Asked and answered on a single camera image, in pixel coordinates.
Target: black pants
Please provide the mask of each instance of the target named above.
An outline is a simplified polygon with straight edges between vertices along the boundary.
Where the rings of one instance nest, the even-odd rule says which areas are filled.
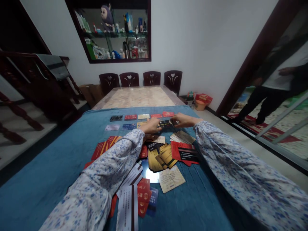
[[[267,87],[257,87],[247,102],[243,107],[241,112],[238,114],[238,119],[245,119],[245,117],[251,113],[256,106],[263,101],[261,105],[261,110],[258,113],[258,117],[265,118],[269,116],[273,111],[275,111],[287,98],[289,91],[278,90]]]

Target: person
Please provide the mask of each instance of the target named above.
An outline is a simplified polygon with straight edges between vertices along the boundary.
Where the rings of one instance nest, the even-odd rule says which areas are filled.
[[[308,196],[230,136],[200,118],[172,117],[177,128],[193,127],[204,158],[227,192],[271,230],[307,230]],[[145,134],[161,131],[159,119],[122,137],[82,171],[40,230],[103,230],[112,196],[132,169]]]
[[[286,99],[308,89],[308,35],[300,36],[282,47],[257,72],[257,86],[238,116],[239,123],[261,103],[256,124],[274,112]]]

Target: marble tabletop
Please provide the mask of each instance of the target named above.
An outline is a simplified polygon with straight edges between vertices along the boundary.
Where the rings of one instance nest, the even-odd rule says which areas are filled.
[[[185,105],[175,93],[163,86],[113,88],[92,110],[126,107],[163,107]]]

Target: plush toy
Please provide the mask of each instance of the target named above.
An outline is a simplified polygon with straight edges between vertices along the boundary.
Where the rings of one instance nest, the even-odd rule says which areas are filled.
[[[100,15],[102,16],[102,20],[103,20],[102,25],[103,25],[104,32],[112,31],[113,19],[112,19],[110,8],[111,6],[109,4],[109,7],[106,5],[102,5],[100,9],[101,10]]]

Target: chair back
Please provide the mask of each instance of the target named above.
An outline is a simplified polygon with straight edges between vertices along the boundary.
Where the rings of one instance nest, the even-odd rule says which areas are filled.
[[[117,74],[100,74],[99,79],[104,95],[107,95],[113,88],[120,87],[119,76]]]
[[[143,73],[143,81],[145,86],[159,86],[160,72],[145,72]]]
[[[139,87],[139,75],[135,72],[120,74],[122,87]]]
[[[167,71],[165,72],[165,86],[177,94],[180,93],[182,71]]]

